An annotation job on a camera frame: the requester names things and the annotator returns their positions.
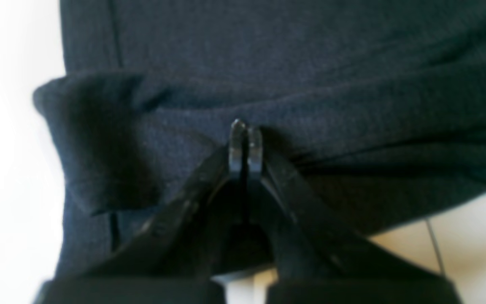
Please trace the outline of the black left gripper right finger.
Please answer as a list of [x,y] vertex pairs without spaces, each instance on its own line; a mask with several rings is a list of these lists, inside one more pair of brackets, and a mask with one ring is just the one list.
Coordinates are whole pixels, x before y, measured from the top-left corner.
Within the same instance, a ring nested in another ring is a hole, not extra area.
[[273,245],[281,279],[389,279],[395,256],[343,223],[299,171],[247,130],[249,192]]

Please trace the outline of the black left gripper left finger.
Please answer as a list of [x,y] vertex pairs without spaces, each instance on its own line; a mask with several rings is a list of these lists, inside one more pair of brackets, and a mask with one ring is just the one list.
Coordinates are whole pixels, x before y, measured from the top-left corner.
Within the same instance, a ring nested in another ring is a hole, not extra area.
[[228,144],[185,181],[112,259],[114,275],[210,275],[240,214],[248,125],[235,120]]

